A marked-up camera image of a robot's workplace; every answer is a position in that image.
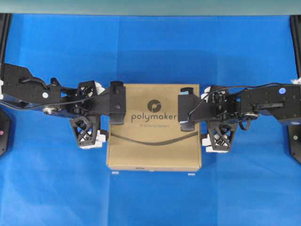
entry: blue dot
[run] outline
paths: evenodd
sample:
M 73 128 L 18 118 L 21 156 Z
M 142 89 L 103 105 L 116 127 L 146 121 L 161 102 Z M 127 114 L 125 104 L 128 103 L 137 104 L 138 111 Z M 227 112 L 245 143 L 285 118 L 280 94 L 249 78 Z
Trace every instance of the blue dot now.
M 285 88 L 280 88 L 280 89 L 279 89 L 279 93 L 280 93 L 280 94 L 284 94 L 285 92 L 286 92 L 286 89 L 285 89 Z

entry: black metal frame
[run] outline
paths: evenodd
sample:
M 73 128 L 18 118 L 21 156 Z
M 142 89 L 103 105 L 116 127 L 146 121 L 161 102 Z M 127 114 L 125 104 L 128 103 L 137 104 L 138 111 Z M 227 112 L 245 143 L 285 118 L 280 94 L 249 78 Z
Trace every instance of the black metal frame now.
M 0 14 L 0 79 L 2 79 L 3 63 L 9 32 L 10 19 L 11 14 Z M 8 148 L 10 124 L 10 118 L 0 108 L 0 156 L 3 155 Z
M 295 52 L 295 61 L 298 78 L 301 77 L 301 15 L 290 17 L 291 32 L 293 38 L 293 47 Z M 290 154 L 301 164 L 301 125 L 287 127 Z

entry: blue backdrop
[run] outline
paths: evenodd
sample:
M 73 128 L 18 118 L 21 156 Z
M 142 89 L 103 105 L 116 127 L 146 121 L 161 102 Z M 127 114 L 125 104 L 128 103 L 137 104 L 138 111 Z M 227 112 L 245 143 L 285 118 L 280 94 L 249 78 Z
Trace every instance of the blue backdrop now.
M 6 62 L 67 87 L 127 83 L 259 85 L 290 82 L 296 68 L 289 17 L 14 15 Z M 106 167 L 106 145 L 77 148 L 67 119 L 7 111 L 0 159 L 0 225 L 296 226 L 301 165 L 286 128 L 260 117 L 228 154 L 205 153 L 187 173 Z M 108 128 L 108 119 L 102 118 Z

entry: polymaker logo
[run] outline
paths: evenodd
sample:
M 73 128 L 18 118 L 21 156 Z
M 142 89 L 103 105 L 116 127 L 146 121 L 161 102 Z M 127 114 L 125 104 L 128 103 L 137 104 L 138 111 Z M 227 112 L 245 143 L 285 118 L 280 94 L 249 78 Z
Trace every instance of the polymaker logo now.
M 150 112 L 156 113 L 161 110 L 161 103 L 158 100 L 151 100 L 147 104 L 147 108 L 149 109 Z

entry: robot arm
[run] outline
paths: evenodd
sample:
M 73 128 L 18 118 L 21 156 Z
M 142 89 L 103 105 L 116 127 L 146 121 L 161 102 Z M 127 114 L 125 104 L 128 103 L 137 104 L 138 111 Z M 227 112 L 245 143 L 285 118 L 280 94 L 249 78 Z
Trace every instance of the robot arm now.
M 27 68 L 4 64 L 0 82 L 2 105 L 70 118 L 77 144 L 84 149 L 101 147 L 108 139 L 107 131 L 101 129 L 101 115 L 109 116 L 110 124 L 124 121 L 126 88 L 119 81 L 111 82 L 107 89 L 95 81 L 82 82 L 72 89 L 61 86 L 56 78 L 46 85 Z
M 245 88 L 231 94 L 231 88 Z M 182 131 L 194 130 L 201 121 L 208 134 L 202 140 L 207 152 L 231 150 L 238 125 L 248 130 L 260 114 L 272 115 L 283 125 L 301 124 L 301 86 L 270 83 L 263 86 L 211 86 L 201 98 L 192 88 L 183 88 L 178 96 L 179 123 Z

